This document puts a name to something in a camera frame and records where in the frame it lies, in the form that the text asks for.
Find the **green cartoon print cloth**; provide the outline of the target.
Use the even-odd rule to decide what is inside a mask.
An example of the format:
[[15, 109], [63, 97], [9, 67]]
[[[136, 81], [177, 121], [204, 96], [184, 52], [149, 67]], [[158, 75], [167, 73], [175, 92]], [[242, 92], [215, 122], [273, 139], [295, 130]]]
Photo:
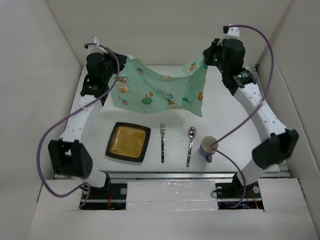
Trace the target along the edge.
[[142, 114], [182, 109], [201, 117], [207, 69], [201, 54], [173, 74], [161, 75], [129, 55], [119, 77], [110, 81], [113, 105]]

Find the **square brown black plate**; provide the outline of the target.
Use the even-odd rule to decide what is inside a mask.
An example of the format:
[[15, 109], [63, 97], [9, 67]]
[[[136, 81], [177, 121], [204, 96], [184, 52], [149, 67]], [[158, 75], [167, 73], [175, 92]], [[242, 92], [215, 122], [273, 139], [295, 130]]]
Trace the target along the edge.
[[148, 148], [151, 129], [146, 126], [116, 122], [111, 132], [105, 155], [132, 162], [143, 162]]

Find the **silver spoon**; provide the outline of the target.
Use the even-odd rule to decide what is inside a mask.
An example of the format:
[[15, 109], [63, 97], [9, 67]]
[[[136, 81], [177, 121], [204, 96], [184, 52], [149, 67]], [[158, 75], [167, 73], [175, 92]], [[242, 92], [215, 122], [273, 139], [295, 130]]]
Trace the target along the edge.
[[188, 152], [187, 152], [187, 160], [186, 160], [186, 167], [188, 168], [190, 166], [190, 161], [191, 161], [191, 154], [192, 154], [192, 147], [193, 147], [193, 140], [197, 135], [197, 130], [194, 126], [190, 127], [188, 131], [188, 139], [189, 139], [189, 144], [188, 144]]

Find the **silver fork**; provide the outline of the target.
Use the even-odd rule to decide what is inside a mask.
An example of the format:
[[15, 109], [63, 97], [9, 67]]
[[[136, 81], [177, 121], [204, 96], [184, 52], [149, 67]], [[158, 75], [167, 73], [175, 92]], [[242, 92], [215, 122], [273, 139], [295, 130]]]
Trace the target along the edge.
[[164, 123], [160, 124], [160, 136], [161, 136], [161, 163], [165, 162], [165, 133], [166, 127]]

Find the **purple mug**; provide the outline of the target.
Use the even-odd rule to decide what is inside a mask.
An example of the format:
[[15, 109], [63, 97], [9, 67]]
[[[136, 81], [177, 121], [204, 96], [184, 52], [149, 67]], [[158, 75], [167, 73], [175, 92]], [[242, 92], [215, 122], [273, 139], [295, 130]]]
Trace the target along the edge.
[[213, 154], [216, 152], [218, 147], [219, 144], [213, 136], [206, 136], [202, 139], [199, 146], [200, 155], [205, 157], [208, 163], [211, 163], [213, 160]]

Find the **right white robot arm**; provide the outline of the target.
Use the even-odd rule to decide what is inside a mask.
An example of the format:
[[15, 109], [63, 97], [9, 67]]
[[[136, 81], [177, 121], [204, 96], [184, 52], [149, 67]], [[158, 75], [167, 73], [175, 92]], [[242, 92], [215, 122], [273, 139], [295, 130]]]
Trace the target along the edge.
[[247, 194], [269, 167], [289, 159], [299, 139], [295, 129], [288, 129], [276, 117], [263, 99], [255, 77], [243, 67], [245, 51], [238, 39], [216, 38], [203, 52], [205, 64], [218, 68], [223, 85], [251, 117], [261, 141], [252, 150], [249, 163], [233, 176], [230, 184], [222, 186], [223, 194], [237, 197]]

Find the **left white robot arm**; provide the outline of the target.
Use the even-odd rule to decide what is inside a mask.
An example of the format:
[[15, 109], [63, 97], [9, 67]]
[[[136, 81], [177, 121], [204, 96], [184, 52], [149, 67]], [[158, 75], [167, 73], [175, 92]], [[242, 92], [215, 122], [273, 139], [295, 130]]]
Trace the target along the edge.
[[78, 102], [81, 111], [70, 118], [60, 137], [48, 144], [54, 173], [86, 181], [103, 199], [111, 194], [110, 178], [93, 166], [85, 140], [108, 97], [109, 81], [116, 79], [115, 75], [123, 70], [126, 61], [127, 56], [117, 53], [94, 52], [86, 57], [87, 75]]

